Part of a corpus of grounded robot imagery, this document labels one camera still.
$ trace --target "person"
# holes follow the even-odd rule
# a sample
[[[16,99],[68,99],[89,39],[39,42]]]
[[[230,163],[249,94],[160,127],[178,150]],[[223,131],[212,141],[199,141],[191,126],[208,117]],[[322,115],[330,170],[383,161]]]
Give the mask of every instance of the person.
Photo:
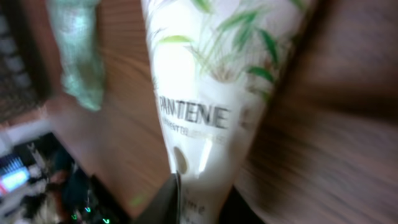
[[[74,209],[85,207],[89,183],[86,174],[76,168],[75,161],[61,147],[53,158],[54,173],[46,191],[55,202],[55,211],[62,223],[71,223]]]
[[[55,211],[55,200],[41,193],[35,196],[25,196],[21,201],[20,210],[13,224],[59,224],[60,217]]]

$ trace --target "wood grain surface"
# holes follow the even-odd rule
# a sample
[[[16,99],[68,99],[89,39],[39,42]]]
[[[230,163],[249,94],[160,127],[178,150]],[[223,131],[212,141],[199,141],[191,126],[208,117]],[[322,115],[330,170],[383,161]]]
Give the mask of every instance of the wood grain surface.
[[[60,92],[44,1],[25,1]],[[321,1],[236,181],[263,220],[398,223],[397,28],[396,0]],[[169,176],[139,0],[103,0],[98,32],[103,109],[64,94],[47,108],[71,154],[136,217]]]

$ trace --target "pantene bottle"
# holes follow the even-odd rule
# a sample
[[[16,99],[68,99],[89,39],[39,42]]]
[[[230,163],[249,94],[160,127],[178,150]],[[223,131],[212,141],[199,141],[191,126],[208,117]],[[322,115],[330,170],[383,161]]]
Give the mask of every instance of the pantene bottle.
[[[142,0],[180,223],[217,223],[315,1]]]

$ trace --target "bamboo leaf print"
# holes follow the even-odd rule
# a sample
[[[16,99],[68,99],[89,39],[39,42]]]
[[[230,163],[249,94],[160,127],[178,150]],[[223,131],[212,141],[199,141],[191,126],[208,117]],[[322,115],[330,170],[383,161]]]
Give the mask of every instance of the bamboo leaf print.
[[[191,0],[191,2],[199,11],[204,13],[211,13],[213,11],[211,2],[209,0]]]
[[[186,47],[186,49],[191,52],[195,60],[202,66],[205,70],[211,70],[211,65],[207,62],[208,60],[201,54],[201,52],[192,46]]]
[[[172,35],[164,37],[159,41],[160,44],[172,44],[172,43],[190,43],[192,40],[183,35]]]
[[[237,48],[239,51],[242,51],[244,45],[250,37],[252,36],[253,28],[250,25],[243,25],[239,28],[238,32],[236,33],[233,39],[233,47]]]
[[[266,80],[270,81],[271,83],[274,83],[274,77],[271,75],[270,72],[265,70],[264,68],[258,67],[258,66],[250,66],[246,72],[260,76],[262,78],[265,78]]]
[[[222,22],[217,27],[217,30],[227,31],[241,25],[242,23],[250,24],[257,17],[257,15],[257,11],[239,13],[235,16],[231,16],[230,18]]]
[[[154,89],[157,90],[159,88],[159,83],[156,77],[152,77],[152,84],[154,85]]]
[[[265,48],[268,50],[269,54],[272,57],[272,62],[274,63],[274,66],[278,66],[279,57],[278,57],[276,41],[271,37],[271,35],[266,30],[259,29],[259,33],[263,40]]]
[[[289,0],[291,3],[293,3],[300,11],[304,12],[305,11],[305,4],[303,0]]]

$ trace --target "green cloth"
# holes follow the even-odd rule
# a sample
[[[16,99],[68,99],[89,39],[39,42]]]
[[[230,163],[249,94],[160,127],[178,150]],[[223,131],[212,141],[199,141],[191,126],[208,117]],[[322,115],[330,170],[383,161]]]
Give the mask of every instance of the green cloth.
[[[100,0],[49,0],[48,10],[63,67],[65,92],[98,111],[104,93],[104,67],[96,49],[95,7]]]

